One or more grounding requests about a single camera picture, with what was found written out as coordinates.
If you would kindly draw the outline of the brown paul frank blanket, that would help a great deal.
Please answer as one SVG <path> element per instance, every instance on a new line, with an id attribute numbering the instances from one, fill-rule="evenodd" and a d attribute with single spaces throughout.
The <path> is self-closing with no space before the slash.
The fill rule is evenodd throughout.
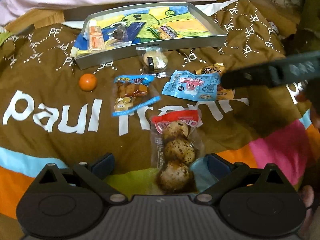
<path id="1" fill-rule="evenodd" d="M 153 116 L 198 110 L 201 120 L 190 140 L 200 156 L 216 153 L 252 168 L 279 166 L 290 183 L 319 184 L 319 132 L 310 122 L 309 104 L 298 103 L 301 84 L 268 89 L 238 88 L 232 99 L 188 101 L 162 95 L 159 102 L 113 117 L 113 81 L 141 74 L 132 57 L 89 68 L 98 81 L 80 89 L 82 71 L 69 54 L 77 29 L 62 24 L 12 35 L 1 45 L 1 215 L 16 206 L 47 163 L 71 167 L 115 158 L 107 182 L 128 195 L 157 193 L 156 167 L 162 151 L 155 142 Z"/>

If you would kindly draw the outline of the clear round pastry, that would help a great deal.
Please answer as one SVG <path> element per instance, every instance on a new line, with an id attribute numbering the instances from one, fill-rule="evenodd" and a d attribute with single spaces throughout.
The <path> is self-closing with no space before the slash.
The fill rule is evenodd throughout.
<path id="1" fill-rule="evenodd" d="M 136 47 L 137 55 L 142 63 L 142 74 L 156 77 L 167 76 L 168 58 L 159 46 Z"/>

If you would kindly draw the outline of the grey tray with dinosaur picture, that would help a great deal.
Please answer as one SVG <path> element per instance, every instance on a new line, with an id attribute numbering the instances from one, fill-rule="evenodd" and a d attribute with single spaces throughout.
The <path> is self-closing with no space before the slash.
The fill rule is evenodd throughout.
<path id="1" fill-rule="evenodd" d="M 112 48 L 113 31 L 121 24 L 128 27 L 133 22 L 146 22 L 136 39 L 129 46 Z M 178 32 L 180 38 L 160 40 L 149 27 L 166 25 Z M 105 50 L 89 52 L 89 27 L 102 30 Z M 90 14 L 71 49 L 71 57 L 81 70 L 105 62 L 137 55 L 136 47 L 159 46 L 166 50 L 185 48 L 219 47 L 226 33 L 215 21 L 195 5 L 188 2 L 156 2 L 127 5 Z"/>

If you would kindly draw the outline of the dark blue snack packet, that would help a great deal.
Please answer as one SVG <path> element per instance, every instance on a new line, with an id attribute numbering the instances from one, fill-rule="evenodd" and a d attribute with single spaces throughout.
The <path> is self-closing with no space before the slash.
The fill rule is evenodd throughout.
<path id="1" fill-rule="evenodd" d="M 145 24 L 146 22 L 133 22 L 128 27 L 121 24 L 113 31 L 110 46 L 118 48 L 131 45 Z"/>

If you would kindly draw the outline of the light blue pig snack packet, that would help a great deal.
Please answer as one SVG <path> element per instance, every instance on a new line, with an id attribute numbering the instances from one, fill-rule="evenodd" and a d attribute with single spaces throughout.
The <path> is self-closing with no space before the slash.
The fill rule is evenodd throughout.
<path id="1" fill-rule="evenodd" d="M 164 85 L 162 95 L 190 101 L 215 101 L 219 84 L 217 73 L 196 75 L 187 70 L 176 70 Z"/>

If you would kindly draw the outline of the blue sausage snack packet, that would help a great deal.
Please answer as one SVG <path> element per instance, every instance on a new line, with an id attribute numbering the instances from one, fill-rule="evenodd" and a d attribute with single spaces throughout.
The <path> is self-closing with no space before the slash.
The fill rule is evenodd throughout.
<path id="1" fill-rule="evenodd" d="M 113 82 L 112 116 L 129 115 L 161 99 L 153 75 L 121 75 Z"/>

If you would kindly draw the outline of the green yellow biscuit packet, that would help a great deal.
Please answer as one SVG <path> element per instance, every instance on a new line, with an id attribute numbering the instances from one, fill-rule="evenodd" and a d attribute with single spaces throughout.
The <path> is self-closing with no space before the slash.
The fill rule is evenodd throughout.
<path id="1" fill-rule="evenodd" d="M 158 25 L 154 27 L 149 27 L 148 30 L 158 39 L 167 40 L 172 38 L 180 38 L 181 35 L 166 25 Z"/>

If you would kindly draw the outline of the small orange mandarin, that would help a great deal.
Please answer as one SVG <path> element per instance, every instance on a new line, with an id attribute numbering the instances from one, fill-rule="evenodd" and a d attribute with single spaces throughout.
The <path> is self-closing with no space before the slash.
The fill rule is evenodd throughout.
<path id="1" fill-rule="evenodd" d="M 93 91 L 98 84 L 98 80 L 94 74 L 84 74 L 80 77 L 78 85 L 85 92 Z"/>

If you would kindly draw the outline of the red quail egg packet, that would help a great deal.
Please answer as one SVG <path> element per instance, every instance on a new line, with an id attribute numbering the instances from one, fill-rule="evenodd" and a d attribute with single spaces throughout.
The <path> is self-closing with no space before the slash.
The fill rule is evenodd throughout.
<path id="1" fill-rule="evenodd" d="M 158 169 L 156 184 L 164 194 L 194 191 L 192 165 L 204 156 L 197 131 L 201 111 L 182 109 L 151 117 L 152 164 Z"/>

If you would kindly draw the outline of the orange white cracker packet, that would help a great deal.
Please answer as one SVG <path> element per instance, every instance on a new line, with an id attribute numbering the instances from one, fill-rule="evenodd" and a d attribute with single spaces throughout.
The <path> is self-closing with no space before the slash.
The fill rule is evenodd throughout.
<path id="1" fill-rule="evenodd" d="M 105 41 L 102 30 L 99 26 L 90 26 L 88 51 L 93 53 L 102 50 L 105 50 Z"/>

